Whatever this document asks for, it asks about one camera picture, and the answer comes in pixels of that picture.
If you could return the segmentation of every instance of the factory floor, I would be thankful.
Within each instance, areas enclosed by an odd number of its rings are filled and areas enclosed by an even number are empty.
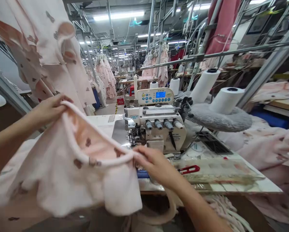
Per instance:
[[[96,115],[107,115],[107,114],[123,114],[124,105],[117,105],[117,98],[107,98],[107,107],[99,108],[95,110]]]

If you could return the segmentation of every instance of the sewing machine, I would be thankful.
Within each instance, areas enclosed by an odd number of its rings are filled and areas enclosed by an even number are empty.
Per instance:
[[[165,154],[185,150],[186,129],[179,114],[180,107],[172,105],[173,91],[169,88],[144,89],[138,90],[137,96],[139,107],[125,108],[123,116],[131,146],[147,144]]]

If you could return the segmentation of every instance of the pink fleece pile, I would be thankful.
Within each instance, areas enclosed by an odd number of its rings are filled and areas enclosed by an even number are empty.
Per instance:
[[[252,118],[250,129],[220,132],[219,138],[285,192],[279,196],[250,197],[250,200],[263,214],[289,223],[289,130],[270,127],[263,119]]]

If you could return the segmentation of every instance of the human hand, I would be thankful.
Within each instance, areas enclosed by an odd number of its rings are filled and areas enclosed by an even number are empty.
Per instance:
[[[25,117],[28,123],[31,123],[34,129],[39,129],[48,123],[57,120],[61,114],[67,110],[67,106],[61,105],[61,101],[73,103],[69,97],[64,94],[58,94],[54,97],[43,100],[38,106],[33,108]]]
[[[134,156],[136,162],[164,187],[176,192],[180,183],[186,181],[161,151],[144,146],[137,146],[133,150],[143,155]]]

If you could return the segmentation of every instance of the digital display panel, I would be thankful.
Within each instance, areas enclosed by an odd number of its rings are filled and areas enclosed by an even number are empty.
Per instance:
[[[156,98],[161,98],[165,96],[166,96],[166,92],[156,92]]]

